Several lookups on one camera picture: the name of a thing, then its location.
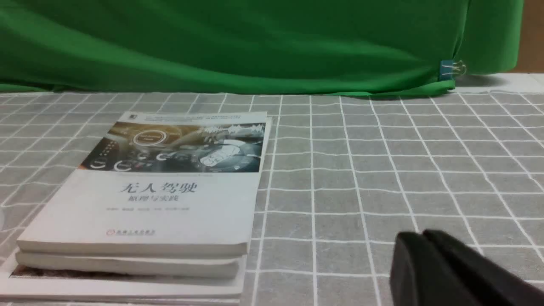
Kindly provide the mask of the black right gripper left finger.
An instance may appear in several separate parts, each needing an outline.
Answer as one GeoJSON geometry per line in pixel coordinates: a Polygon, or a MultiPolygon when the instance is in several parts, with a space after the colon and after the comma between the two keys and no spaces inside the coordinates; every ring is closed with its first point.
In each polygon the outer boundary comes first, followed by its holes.
{"type": "Polygon", "coordinates": [[[389,276],[395,306],[481,306],[421,234],[396,235],[389,276]]]}

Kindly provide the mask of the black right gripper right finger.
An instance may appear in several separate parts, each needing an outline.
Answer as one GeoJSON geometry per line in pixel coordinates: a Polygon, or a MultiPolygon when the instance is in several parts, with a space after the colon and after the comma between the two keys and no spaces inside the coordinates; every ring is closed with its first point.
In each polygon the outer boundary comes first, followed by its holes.
{"type": "Polygon", "coordinates": [[[542,306],[543,291],[525,282],[445,231],[423,235],[439,250],[450,268],[484,306],[542,306]]]}

